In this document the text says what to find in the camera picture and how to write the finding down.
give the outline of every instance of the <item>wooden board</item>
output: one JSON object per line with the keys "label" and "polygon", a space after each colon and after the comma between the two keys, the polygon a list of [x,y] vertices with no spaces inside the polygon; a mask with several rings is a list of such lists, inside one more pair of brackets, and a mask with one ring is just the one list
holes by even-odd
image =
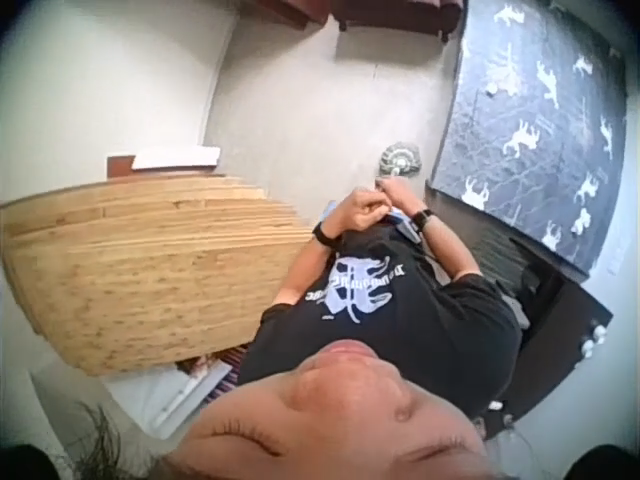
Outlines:
{"label": "wooden board", "polygon": [[34,329],[90,375],[250,341],[310,238],[238,179],[162,176],[0,207],[3,264]]}

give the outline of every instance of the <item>concrete floor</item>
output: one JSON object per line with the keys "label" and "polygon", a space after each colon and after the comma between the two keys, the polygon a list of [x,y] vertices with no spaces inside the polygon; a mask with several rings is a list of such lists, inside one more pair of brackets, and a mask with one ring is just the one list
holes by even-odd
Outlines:
{"label": "concrete floor", "polygon": [[397,141],[420,149],[423,195],[447,120],[459,42],[380,28],[345,33],[330,19],[298,32],[243,18],[206,129],[219,171],[265,188],[310,222],[329,200],[373,187]]}

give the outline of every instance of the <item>black wristwatch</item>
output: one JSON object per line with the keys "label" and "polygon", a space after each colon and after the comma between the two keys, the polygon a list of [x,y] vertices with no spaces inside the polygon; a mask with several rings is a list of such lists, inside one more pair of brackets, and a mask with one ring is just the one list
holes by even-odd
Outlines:
{"label": "black wristwatch", "polygon": [[327,237],[322,231],[322,222],[316,225],[316,228],[313,229],[313,236],[325,247],[330,248],[331,250],[338,250],[340,244],[342,243],[342,235],[338,235],[336,238]]}
{"label": "black wristwatch", "polygon": [[429,222],[429,219],[433,215],[434,213],[430,209],[425,208],[424,210],[421,210],[420,212],[416,213],[413,217],[411,217],[411,223],[413,224],[413,227],[416,229],[416,232],[422,233],[422,230],[424,230],[425,225]]}

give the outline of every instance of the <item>black t-shirt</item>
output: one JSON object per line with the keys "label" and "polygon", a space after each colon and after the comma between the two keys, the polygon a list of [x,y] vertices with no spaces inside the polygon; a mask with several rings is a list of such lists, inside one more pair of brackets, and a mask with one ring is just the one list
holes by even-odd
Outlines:
{"label": "black t-shirt", "polygon": [[366,343],[405,379],[475,417],[508,385],[521,332],[483,277],[440,286],[418,246],[378,226],[351,234],[297,304],[264,312],[238,383],[292,370],[340,339]]}

